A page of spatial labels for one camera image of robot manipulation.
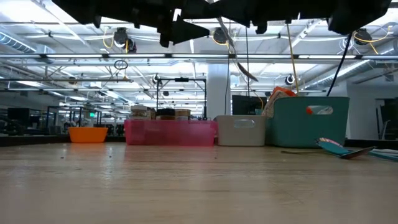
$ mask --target black cable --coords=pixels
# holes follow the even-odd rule
[[[330,86],[330,88],[329,88],[328,94],[327,94],[326,96],[329,96],[329,95],[330,95],[331,90],[333,89],[333,87],[334,87],[334,85],[335,85],[335,82],[336,82],[338,73],[340,72],[341,66],[343,66],[343,63],[344,63],[344,59],[345,59],[346,56],[347,56],[347,52],[348,52],[348,49],[349,49],[349,43],[351,42],[351,38],[352,38],[352,37],[353,37],[353,33],[350,33],[350,34],[348,35],[348,40],[347,40],[346,48],[344,49],[343,57],[341,58],[341,62],[340,62],[340,64],[338,65],[338,68],[337,68],[335,77],[333,78],[333,82],[331,83],[331,86]]]
[[[231,21],[229,21],[229,33],[231,33]],[[225,88],[225,104],[224,104],[224,115],[226,115],[226,104],[227,104],[227,95],[228,95],[228,87],[230,86],[229,84],[229,60],[230,60],[230,54],[231,52],[231,44],[228,44],[228,68],[226,71],[226,88]]]
[[[248,28],[247,27],[246,27],[246,57],[248,59],[248,72],[250,72],[249,71],[249,39],[248,39]],[[250,80],[249,80],[249,77],[248,77],[248,97],[250,97]]]

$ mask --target orange bowl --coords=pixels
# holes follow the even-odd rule
[[[108,128],[69,128],[70,140],[73,143],[101,143],[105,142]]]

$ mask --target handle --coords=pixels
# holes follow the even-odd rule
[[[256,122],[251,119],[236,119],[234,120],[234,128],[254,128]]]

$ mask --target wooden table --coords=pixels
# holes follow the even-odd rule
[[[0,149],[0,223],[397,223],[398,164],[271,147]]]

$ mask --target ceiling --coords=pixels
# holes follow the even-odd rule
[[[227,54],[228,48],[225,45],[219,45],[213,41],[211,37],[204,37],[195,39],[193,41],[184,42],[177,45],[171,45],[168,49],[163,48],[159,44],[159,34],[151,27],[141,26],[140,29],[135,29],[134,24],[129,24],[123,21],[103,18],[100,29],[93,25],[80,25],[68,14],[63,12],[58,6],[51,1],[42,1],[43,6],[34,0],[2,0],[0,2],[0,29],[4,29],[9,33],[14,34],[24,43],[32,45],[46,45],[53,49],[57,54],[123,54],[124,52],[113,45],[111,48],[104,46],[111,45],[111,34],[117,27],[127,27],[128,34],[132,37],[137,45],[138,54]],[[227,28],[230,29],[231,36],[235,41],[237,54],[289,54],[289,41],[287,27],[283,22],[271,22],[268,30],[264,35],[256,35],[255,27],[246,29],[245,27],[223,19]],[[398,26],[395,26],[398,21],[398,9],[391,8],[388,13],[368,24],[368,32],[373,39],[381,39],[375,42],[374,46],[379,49],[388,42],[396,38],[398,33]],[[193,20],[192,23],[213,31],[219,24],[216,19]],[[326,21],[321,20],[299,20],[293,21],[290,27],[290,33],[294,43],[294,54],[300,55],[337,55],[342,54],[345,44],[345,36],[338,35],[328,30]],[[20,53],[10,47],[0,44],[0,53],[11,54]],[[375,54],[371,46],[356,45],[348,52],[348,55],[373,55]],[[17,73],[9,73],[9,77],[44,77],[45,74],[51,74],[51,78],[100,78],[102,80],[111,78],[111,74],[116,74],[116,69],[112,66],[115,60],[108,61],[98,59],[80,59],[68,60],[57,59],[45,71],[43,63],[35,60],[18,60],[18,59],[3,59],[12,65],[23,68],[25,71],[15,70]],[[127,77],[133,82],[100,82],[96,85],[109,89],[131,89],[131,88],[153,88],[152,78],[155,74],[162,78],[206,78],[208,71],[208,64],[211,63],[228,63],[227,60],[196,60],[195,58],[187,58],[185,60],[174,59],[129,59],[127,60],[129,67],[125,71],[119,72],[118,79]],[[340,60],[322,60],[322,61],[300,61],[297,62],[295,68],[299,80],[304,85],[305,82],[316,80],[318,77],[326,74],[331,69],[338,65]],[[275,85],[284,85],[284,78],[293,73],[293,68],[290,62],[282,62],[273,60],[268,63],[261,60],[249,61],[249,66],[246,60],[241,61],[242,65],[248,68],[249,72],[255,75],[259,82],[252,83],[253,89],[272,88]],[[233,62],[230,64],[232,76],[239,77],[237,85],[233,89],[243,89],[247,85],[241,76],[239,70]],[[46,83],[46,85],[58,85],[60,88],[87,88],[87,83],[80,82],[77,85],[71,85],[67,82]],[[15,83],[14,86],[20,86],[21,83]],[[170,82],[167,88],[180,89],[189,88],[197,89],[197,92],[179,93],[170,92],[170,96],[164,98],[170,99],[190,99],[189,102],[183,101],[181,106],[188,107],[185,103],[189,103],[189,107],[197,109],[197,113],[201,113],[201,105],[203,102],[195,101],[194,99],[202,99],[203,92],[200,90],[200,85],[196,83],[174,83]],[[153,103],[152,95],[154,93],[144,93],[139,91],[120,91],[117,92],[120,97],[127,99],[133,103]],[[95,96],[92,92],[85,97],[95,101],[112,101],[112,98]]]

